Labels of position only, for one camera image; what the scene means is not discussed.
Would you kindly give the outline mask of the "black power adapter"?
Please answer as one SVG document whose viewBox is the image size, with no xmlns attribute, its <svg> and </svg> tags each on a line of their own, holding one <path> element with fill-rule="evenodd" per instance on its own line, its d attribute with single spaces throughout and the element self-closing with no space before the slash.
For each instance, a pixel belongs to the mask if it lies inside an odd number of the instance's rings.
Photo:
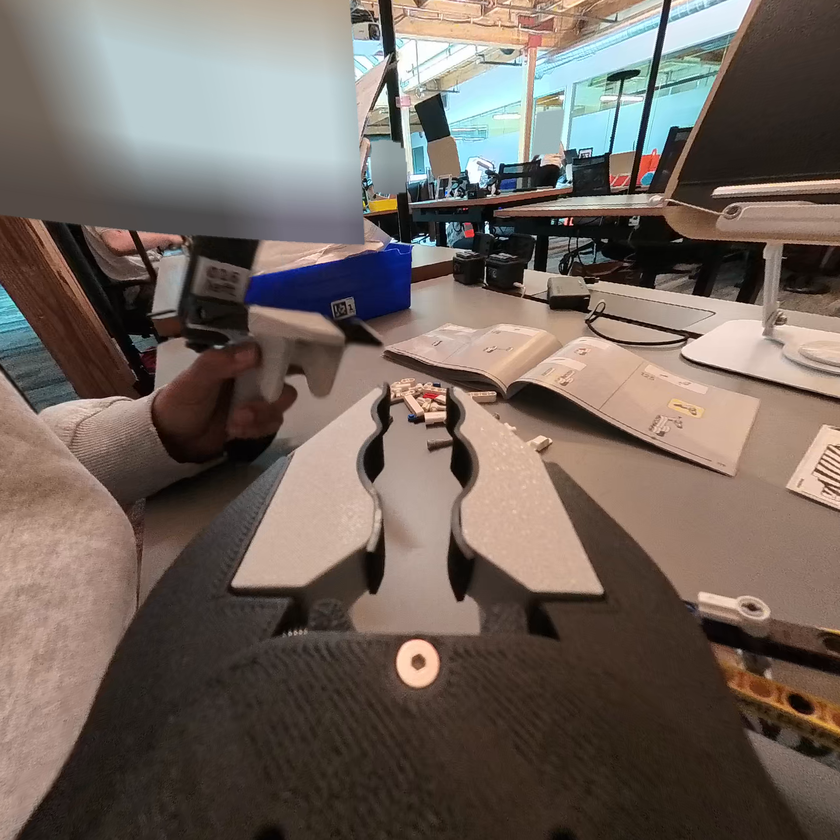
<svg viewBox="0 0 840 840">
<path fill-rule="evenodd" d="M 549 275 L 546 301 L 552 311 L 588 312 L 592 293 L 583 278 Z"/>
</svg>

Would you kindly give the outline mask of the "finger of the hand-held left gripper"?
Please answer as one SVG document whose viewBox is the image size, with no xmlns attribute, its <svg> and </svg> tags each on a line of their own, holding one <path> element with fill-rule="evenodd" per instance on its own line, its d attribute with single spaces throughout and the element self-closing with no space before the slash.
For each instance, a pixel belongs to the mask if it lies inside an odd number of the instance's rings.
<svg viewBox="0 0 840 840">
<path fill-rule="evenodd" d="M 316 312 L 279 308 L 250 308 L 249 336 L 260 357 L 249 372 L 250 398 L 279 398 L 293 370 L 304 375 L 311 394 L 328 396 L 347 345 L 382 346 L 382 338 L 357 318 L 333 321 Z"/>
</svg>

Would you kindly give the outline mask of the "long wooden desk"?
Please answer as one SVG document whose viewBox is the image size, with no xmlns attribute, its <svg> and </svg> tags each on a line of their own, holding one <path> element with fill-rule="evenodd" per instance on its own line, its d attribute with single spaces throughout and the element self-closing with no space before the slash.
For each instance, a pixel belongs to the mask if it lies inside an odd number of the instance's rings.
<svg viewBox="0 0 840 840">
<path fill-rule="evenodd" d="M 480 198 L 446 198 L 411 203 L 418 223 L 500 223 L 527 218 L 663 216 L 662 196 L 645 193 L 573 196 L 570 187 L 508 192 Z"/>
</svg>

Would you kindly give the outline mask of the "lego plane model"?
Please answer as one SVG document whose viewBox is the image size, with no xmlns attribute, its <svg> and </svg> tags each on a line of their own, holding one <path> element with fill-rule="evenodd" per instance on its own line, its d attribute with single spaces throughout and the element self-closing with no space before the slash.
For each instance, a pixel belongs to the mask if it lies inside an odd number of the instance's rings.
<svg viewBox="0 0 840 840">
<path fill-rule="evenodd" d="M 795 750 L 814 759 L 838 757 L 838 700 L 795 687 L 785 670 L 838 678 L 837 629 L 790 623 L 751 595 L 700 592 L 685 601 L 737 701 L 748 728 L 777 740 L 796 738 Z"/>
</svg>

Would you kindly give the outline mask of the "person's grey hoodie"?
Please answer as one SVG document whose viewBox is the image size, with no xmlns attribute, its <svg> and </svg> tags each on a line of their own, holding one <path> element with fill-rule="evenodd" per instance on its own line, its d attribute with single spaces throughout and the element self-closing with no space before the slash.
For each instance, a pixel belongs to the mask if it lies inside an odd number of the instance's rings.
<svg viewBox="0 0 840 840">
<path fill-rule="evenodd" d="M 2 375 L 2 838 L 55 779 L 137 604 L 122 507 Z"/>
</svg>

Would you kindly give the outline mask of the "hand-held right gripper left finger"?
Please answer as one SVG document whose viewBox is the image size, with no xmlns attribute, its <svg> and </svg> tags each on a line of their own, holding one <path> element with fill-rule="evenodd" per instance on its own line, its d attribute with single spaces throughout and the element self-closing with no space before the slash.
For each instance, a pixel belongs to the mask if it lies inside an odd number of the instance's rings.
<svg viewBox="0 0 840 840">
<path fill-rule="evenodd" d="M 238 594 L 376 594 L 391 391 L 381 384 L 290 457 L 231 581 Z"/>
</svg>

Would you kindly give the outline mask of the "pile of small lego pieces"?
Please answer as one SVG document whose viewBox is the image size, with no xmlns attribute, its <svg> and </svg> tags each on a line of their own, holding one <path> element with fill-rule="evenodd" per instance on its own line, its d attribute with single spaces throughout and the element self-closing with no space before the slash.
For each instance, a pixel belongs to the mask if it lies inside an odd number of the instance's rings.
<svg viewBox="0 0 840 840">
<path fill-rule="evenodd" d="M 406 407 L 409 423 L 427 427 L 446 425 L 452 429 L 467 419 L 470 406 L 488 408 L 499 401 L 495 391 L 444 387 L 437 382 L 422 382 L 412 377 L 386 383 L 385 393 L 392 406 L 403 404 Z"/>
</svg>

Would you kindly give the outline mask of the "person's left hand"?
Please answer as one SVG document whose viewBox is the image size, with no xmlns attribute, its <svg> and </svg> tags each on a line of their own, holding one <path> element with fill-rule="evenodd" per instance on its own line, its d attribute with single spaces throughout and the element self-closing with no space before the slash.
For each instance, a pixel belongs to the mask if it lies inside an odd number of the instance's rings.
<svg viewBox="0 0 840 840">
<path fill-rule="evenodd" d="M 260 365 L 252 342 L 206 350 L 154 396 L 152 421 L 164 449 L 181 464 L 222 457 L 233 440 L 263 441 L 277 435 L 298 393 L 284 384 L 273 402 L 262 397 L 233 406 L 238 378 Z"/>
</svg>

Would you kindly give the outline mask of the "blue plastic bin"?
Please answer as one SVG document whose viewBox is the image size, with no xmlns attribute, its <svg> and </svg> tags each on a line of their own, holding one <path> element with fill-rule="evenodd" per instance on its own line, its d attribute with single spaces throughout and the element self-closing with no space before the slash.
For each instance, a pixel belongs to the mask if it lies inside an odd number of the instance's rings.
<svg viewBox="0 0 840 840">
<path fill-rule="evenodd" d="M 392 242 L 376 251 L 253 275 L 245 305 L 369 321 L 411 307 L 413 247 Z"/>
</svg>

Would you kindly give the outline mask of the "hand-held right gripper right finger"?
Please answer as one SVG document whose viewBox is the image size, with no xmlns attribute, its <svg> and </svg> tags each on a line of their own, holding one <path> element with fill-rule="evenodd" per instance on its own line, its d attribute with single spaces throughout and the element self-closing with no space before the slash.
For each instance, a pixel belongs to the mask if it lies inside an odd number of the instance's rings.
<svg viewBox="0 0 840 840">
<path fill-rule="evenodd" d="M 600 601 L 604 587 L 541 457 L 459 387 L 447 394 L 448 580 L 457 601 Z"/>
</svg>

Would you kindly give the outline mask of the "wooden post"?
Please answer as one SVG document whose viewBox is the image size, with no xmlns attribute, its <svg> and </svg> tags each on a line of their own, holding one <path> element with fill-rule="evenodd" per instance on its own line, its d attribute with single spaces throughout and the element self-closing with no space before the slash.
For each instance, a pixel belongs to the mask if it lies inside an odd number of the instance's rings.
<svg viewBox="0 0 840 840">
<path fill-rule="evenodd" d="M 42 221 L 1 217 L 1 280 L 79 398 L 139 397 L 123 352 Z"/>
</svg>

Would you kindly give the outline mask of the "white monitor stand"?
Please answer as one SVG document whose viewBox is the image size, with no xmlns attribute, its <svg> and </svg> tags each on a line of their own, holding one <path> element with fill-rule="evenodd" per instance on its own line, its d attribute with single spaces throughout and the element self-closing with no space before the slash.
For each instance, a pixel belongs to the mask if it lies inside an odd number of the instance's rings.
<svg viewBox="0 0 840 840">
<path fill-rule="evenodd" d="M 780 303 L 785 245 L 838 246 L 839 181 L 726 185 L 712 197 L 728 199 L 717 213 L 716 230 L 724 239 L 763 245 L 763 304 L 760 320 L 731 320 L 683 350 L 691 362 L 786 385 L 816 395 L 839 397 L 838 374 L 816 371 L 784 357 L 786 343 L 838 341 L 838 332 L 789 324 Z"/>
</svg>

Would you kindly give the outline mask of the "person's left forearm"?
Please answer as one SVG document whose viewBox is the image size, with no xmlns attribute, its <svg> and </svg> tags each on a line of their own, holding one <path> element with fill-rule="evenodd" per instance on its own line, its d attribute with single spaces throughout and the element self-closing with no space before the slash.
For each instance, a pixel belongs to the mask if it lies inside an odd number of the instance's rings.
<svg viewBox="0 0 840 840">
<path fill-rule="evenodd" d="M 39 418 L 125 508 L 193 474 L 161 441 L 152 416 L 155 397 L 65 402 Z"/>
</svg>

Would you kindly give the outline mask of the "black monitor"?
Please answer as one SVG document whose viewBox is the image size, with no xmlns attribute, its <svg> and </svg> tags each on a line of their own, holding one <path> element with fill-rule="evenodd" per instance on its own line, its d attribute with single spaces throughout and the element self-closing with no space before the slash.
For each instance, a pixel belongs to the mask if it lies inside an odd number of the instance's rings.
<svg viewBox="0 0 840 840">
<path fill-rule="evenodd" d="M 838 203 L 839 2 L 751 2 L 668 183 L 721 210 L 737 198 Z M 723 187 L 796 184 L 774 195 Z"/>
</svg>

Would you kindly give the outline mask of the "black and white sticker sheet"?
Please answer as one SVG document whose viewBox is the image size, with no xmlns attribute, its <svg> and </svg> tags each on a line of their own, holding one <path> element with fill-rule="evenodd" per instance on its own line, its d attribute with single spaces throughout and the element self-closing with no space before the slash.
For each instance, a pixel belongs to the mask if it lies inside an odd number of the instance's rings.
<svg viewBox="0 0 840 840">
<path fill-rule="evenodd" d="M 839 511 L 839 427 L 823 425 L 786 484 L 794 494 Z"/>
</svg>

